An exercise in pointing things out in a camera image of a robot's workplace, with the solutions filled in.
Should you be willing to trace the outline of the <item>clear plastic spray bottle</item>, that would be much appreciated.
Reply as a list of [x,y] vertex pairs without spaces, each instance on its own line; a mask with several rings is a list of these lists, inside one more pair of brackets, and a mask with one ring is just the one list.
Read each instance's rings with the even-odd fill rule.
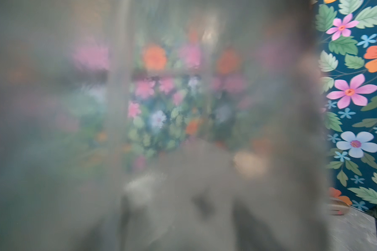
[[0,1],[0,251],[326,251],[312,1]]

